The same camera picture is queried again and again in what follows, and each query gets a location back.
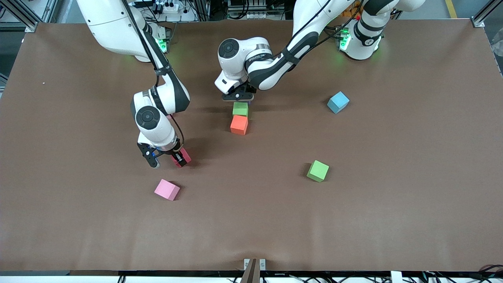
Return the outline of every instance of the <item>wire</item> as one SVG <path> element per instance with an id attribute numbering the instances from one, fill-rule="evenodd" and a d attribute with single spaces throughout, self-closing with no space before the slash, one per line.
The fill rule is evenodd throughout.
<path id="1" fill-rule="evenodd" d="M 456 281 L 452 280 L 450 277 L 442 275 L 440 272 L 437 272 L 440 276 L 444 277 L 445 279 L 449 280 L 451 283 L 457 283 Z"/>
<path id="2" fill-rule="evenodd" d="M 339 31 L 341 31 L 343 28 L 345 28 L 351 20 L 353 20 L 356 15 L 358 14 L 358 12 L 360 12 L 361 8 L 362 8 L 363 5 L 360 5 L 360 7 L 358 7 L 358 9 L 355 11 L 355 13 L 351 16 L 351 18 L 345 22 L 342 26 L 340 26 L 338 29 L 334 30 L 333 33 L 331 33 L 329 36 L 325 37 L 323 40 L 321 40 L 320 42 L 318 42 L 317 44 L 313 45 L 313 47 L 311 47 L 305 54 L 307 54 L 309 51 L 315 49 L 316 47 L 318 47 L 320 44 L 324 43 L 325 41 L 327 41 L 328 39 L 330 39 L 332 36 L 334 36 L 336 33 L 338 33 Z"/>
<path id="3" fill-rule="evenodd" d="M 5 12 L 7 11 L 7 8 L 2 7 L 2 6 L 0 6 L 0 8 L 2 8 L 2 10 L 3 10 L 2 15 L 0 16 L 0 19 L 1 19 L 5 15 Z"/>
<path id="4" fill-rule="evenodd" d="M 204 13 L 201 13 L 201 12 L 197 11 L 197 9 L 192 5 L 192 2 L 190 2 L 190 1 L 189 1 L 189 5 L 192 8 L 192 13 L 194 14 L 194 17 L 197 17 L 197 19 L 200 22 L 202 22 L 201 15 L 203 15 L 203 16 L 206 16 L 206 15 Z"/>
<path id="5" fill-rule="evenodd" d="M 241 14 L 239 16 L 237 16 L 237 18 L 229 16 L 229 8 L 227 7 L 227 16 L 230 19 L 240 20 L 240 19 L 244 18 L 248 14 L 248 10 L 250 8 L 250 2 L 249 2 L 249 0 L 246 0 L 246 2 L 244 2 L 245 0 L 242 0 L 242 1 L 243 1 L 243 11 L 241 11 Z"/>
<path id="6" fill-rule="evenodd" d="M 301 32 L 304 28 L 305 28 L 305 27 L 307 27 L 307 25 L 309 25 L 309 24 L 310 24 L 310 23 L 311 23 L 311 22 L 312 22 L 312 21 L 313 21 L 313 20 L 314 20 L 314 19 L 315 19 L 315 18 L 316 18 L 316 17 L 317 17 L 317 16 L 318 16 L 318 15 L 319 15 L 322 11 L 323 11 L 323 9 L 325 9 L 325 7 L 328 5 L 328 3 L 330 3 L 330 1 L 332 1 L 332 0 L 327 0 L 327 1 L 326 1 L 326 3 L 323 5 L 323 7 L 321 7 L 321 9 L 319 9 L 319 11 L 318 11 L 316 14 L 314 14 L 314 16 L 313 16 L 311 19 L 309 19 L 309 21 L 307 21 L 307 23 L 305 23 L 305 24 L 304 24 L 304 25 L 303 25 L 303 26 L 302 26 L 302 27 L 301 27 L 301 28 L 300 28 L 300 29 L 299 29 L 299 30 L 298 30 L 298 31 L 297 31 L 297 32 L 296 32 L 296 33 L 292 36 L 292 38 L 290 38 L 290 41 L 288 41 L 288 44 L 286 45 L 287 47 L 288 47 L 288 45 L 290 45 L 290 43 L 292 43 L 293 39 L 294 39 L 294 38 L 295 38 L 295 37 L 296 37 L 296 36 L 297 36 L 297 35 L 298 35 L 298 34 L 299 34 L 299 33 L 300 33 L 300 32 Z M 283 51 L 278 52 L 276 55 L 274 55 L 274 56 L 273 56 L 273 58 L 278 57 L 278 56 L 281 54 L 281 52 L 283 52 Z"/>
<path id="7" fill-rule="evenodd" d="M 150 12 L 152 13 L 152 16 L 153 16 L 153 18 L 154 18 L 154 21 L 155 21 L 156 23 L 158 23 L 158 21 L 157 21 L 157 17 L 155 16 L 155 14 L 154 14 L 154 12 L 152 11 L 152 9 L 150 8 L 150 6 L 149 6 L 149 5 L 145 2 L 145 0 L 141 0 L 141 1 L 145 4 L 145 6 L 147 6 L 147 8 L 148 8 L 148 9 L 150 10 Z"/>
<path id="8" fill-rule="evenodd" d="M 285 15 L 285 13 L 287 13 L 287 12 L 291 12 L 291 11 L 293 11 L 293 9 L 290 9 L 290 10 L 288 10 L 288 11 L 283 11 L 283 14 L 281 14 L 281 18 L 280 18 L 280 20 L 282 20 L 282 19 L 283 19 L 283 16 Z"/>
<path id="9" fill-rule="evenodd" d="M 173 120 L 173 122 L 175 122 L 175 125 L 177 126 L 178 131 L 180 132 L 180 135 L 182 136 L 182 142 L 180 143 L 180 147 L 177 150 L 173 150 L 174 152 L 179 152 L 180 150 L 182 150 L 182 148 L 184 147 L 184 144 L 185 144 L 184 132 L 182 132 L 182 129 L 180 129 L 180 126 L 178 126 L 178 123 L 175 120 L 175 118 L 173 117 L 173 115 L 170 114 L 170 117 Z"/>
<path id="10" fill-rule="evenodd" d="M 496 268 L 496 267 L 503 267 L 503 265 L 501 265 L 501 264 L 491 265 L 491 266 L 489 266 L 489 267 L 487 267 L 487 268 L 484 268 L 484 269 L 479 270 L 478 272 L 479 272 L 479 273 L 481 273 L 481 272 L 486 272 L 486 271 L 489 271 L 489 270 L 491 270 L 491 269 L 493 269 L 493 268 Z"/>
<path id="11" fill-rule="evenodd" d="M 309 278 L 309 279 L 308 279 L 308 280 L 306 280 L 306 281 L 309 281 L 309 280 L 311 280 L 311 279 L 314 279 L 314 280 L 316 280 L 316 282 L 321 283 L 321 282 L 320 282 L 320 280 L 318 280 L 316 277 L 311 277 L 311 278 Z"/>
<path id="12" fill-rule="evenodd" d="M 134 28 L 136 30 L 136 33 L 140 37 L 141 45 L 143 46 L 143 49 L 145 49 L 145 53 L 147 53 L 148 59 L 150 60 L 150 62 L 154 66 L 154 69 L 156 69 L 157 66 L 155 65 L 154 57 L 152 56 L 152 53 L 150 52 L 150 49 L 148 48 L 148 45 L 145 42 L 145 39 L 143 38 L 143 35 L 141 34 L 140 29 L 138 28 L 138 25 L 136 24 L 136 21 L 134 20 L 134 16 L 133 16 L 133 14 L 131 12 L 131 9 L 129 9 L 129 5 L 127 4 L 127 1 L 126 0 L 122 0 L 122 4 L 124 5 L 124 9 L 126 10 L 126 13 L 129 16 L 129 20 L 133 24 L 133 26 L 134 26 Z"/>

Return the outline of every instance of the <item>cube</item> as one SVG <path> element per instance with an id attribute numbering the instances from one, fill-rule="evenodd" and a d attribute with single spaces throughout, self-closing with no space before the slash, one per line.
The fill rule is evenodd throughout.
<path id="1" fill-rule="evenodd" d="M 245 116 L 234 115 L 232 123 L 230 124 L 230 132 L 245 135 L 247 128 L 248 118 Z"/>
<path id="2" fill-rule="evenodd" d="M 248 117 L 248 102 L 234 102 L 232 114 Z"/>
<path id="3" fill-rule="evenodd" d="M 177 186 L 169 183 L 168 181 L 161 179 L 159 185 L 157 185 L 157 188 L 155 189 L 154 193 L 162 196 L 163 198 L 169 199 L 169 200 L 175 200 L 175 197 L 177 196 L 178 191 L 180 188 Z"/>
<path id="4" fill-rule="evenodd" d="M 349 99 L 342 92 L 338 92 L 336 95 L 332 96 L 328 102 L 328 107 L 333 113 L 337 114 L 341 111 L 347 104 Z"/>
<path id="5" fill-rule="evenodd" d="M 185 151 L 184 148 L 182 148 L 180 150 L 180 153 L 183 155 L 185 161 L 187 161 L 187 163 L 191 162 L 192 159 L 190 158 L 189 154 Z M 181 168 L 182 166 L 178 163 L 178 161 L 171 155 L 171 160 L 173 160 L 173 162 L 175 163 L 175 165 L 178 167 L 178 168 Z"/>
<path id="6" fill-rule="evenodd" d="M 311 164 L 311 167 L 307 172 L 307 176 L 316 182 L 321 182 L 325 179 L 327 172 L 328 172 L 328 165 L 323 164 L 318 160 L 315 160 L 313 164 Z"/>

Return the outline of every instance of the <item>light pink cube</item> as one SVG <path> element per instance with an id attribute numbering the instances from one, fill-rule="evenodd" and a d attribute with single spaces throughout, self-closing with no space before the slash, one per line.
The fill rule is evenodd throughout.
<path id="1" fill-rule="evenodd" d="M 192 159 L 190 158 L 189 154 L 185 151 L 184 148 L 182 148 L 180 150 L 180 153 L 182 153 L 182 155 L 184 156 L 185 158 L 185 161 L 187 161 L 187 163 L 189 163 Z M 173 162 L 175 163 L 175 165 L 178 167 L 178 168 L 181 168 L 180 164 L 178 164 L 177 160 L 171 156 L 171 160 L 173 160 Z"/>
<path id="2" fill-rule="evenodd" d="M 175 200 L 175 197 L 177 196 L 179 190 L 180 188 L 178 188 L 177 186 L 169 183 L 164 179 L 161 179 L 154 193 L 162 196 L 163 198 L 167 198 L 169 200 Z"/>

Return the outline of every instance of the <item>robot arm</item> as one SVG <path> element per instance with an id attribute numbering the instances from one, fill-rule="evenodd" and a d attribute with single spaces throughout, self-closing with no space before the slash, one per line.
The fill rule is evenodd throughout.
<path id="1" fill-rule="evenodd" d="M 224 93 L 224 100 L 252 99 L 253 94 L 243 93 L 246 81 L 252 87 L 251 91 L 268 90 L 275 86 L 316 45 L 325 26 L 354 1 L 297 0 L 294 7 L 293 37 L 275 58 L 264 38 L 223 41 L 218 50 L 222 73 L 215 85 Z M 348 28 L 349 34 L 358 40 L 348 39 L 341 50 L 354 59 L 367 59 L 377 49 L 393 7 L 401 5 L 400 8 L 404 11 L 413 11 L 424 1 L 365 0 L 361 20 L 352 20 Z M 258 48 L 259 41 L 266 48 Z"/>
<path id="2" fill-rule="evenodd" d="M 137 143 L 150 166 L 157 168 L 157 157 L 166 153 L 183 166 L 186 162 L 179 152 L 182 144 L 166 116 L 184 111 L 190 97 L 152 36 L 158 26 L 147 24 L 140 11 L 129 7 L 125 0 L 77 0 L 77 3 L 102 47 L 134 55 L 140 61 L 152 61 L 156 75 L 164 79 L 164 85 L 137 93 L 131 100 L 131 114 L 140 130 Z"/>

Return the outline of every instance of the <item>light blue cube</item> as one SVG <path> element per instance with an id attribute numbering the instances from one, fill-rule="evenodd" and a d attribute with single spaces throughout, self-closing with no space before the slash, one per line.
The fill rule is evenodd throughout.
<path id="1" fill-rule="evenodd" d="M 332 96 L 328 102 L 328 107 L 335 114 L 339 113 L 347 104 L 349 99 L 342 92 L 338 92 L 336 95 Z"/>

